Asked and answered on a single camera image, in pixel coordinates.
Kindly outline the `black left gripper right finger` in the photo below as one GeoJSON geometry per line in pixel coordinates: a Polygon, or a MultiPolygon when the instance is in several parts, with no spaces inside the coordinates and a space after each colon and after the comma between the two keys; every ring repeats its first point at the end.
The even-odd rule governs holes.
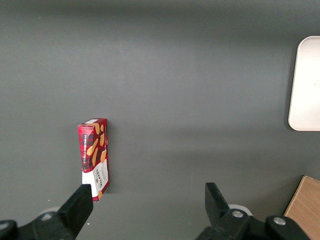
{"type": "Polygon", "coordinates": [[[205,184],[205,210],[210,222],[198,240],[308,240],[291,218],[283,215],[257,220],[240,208],[231,208],[214,182],[205,184]]]}

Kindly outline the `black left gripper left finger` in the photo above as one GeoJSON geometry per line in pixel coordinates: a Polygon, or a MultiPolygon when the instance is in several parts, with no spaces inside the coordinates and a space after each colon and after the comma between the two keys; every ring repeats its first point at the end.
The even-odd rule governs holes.
{"type": "Polygon", "coordinates": [[[23,226],[18,226],[14,220],[2,220],[0,238],[2,240],[75,240],[92,211],[91,185],[82,184],[58,210],[47,210],[23,226]]]}

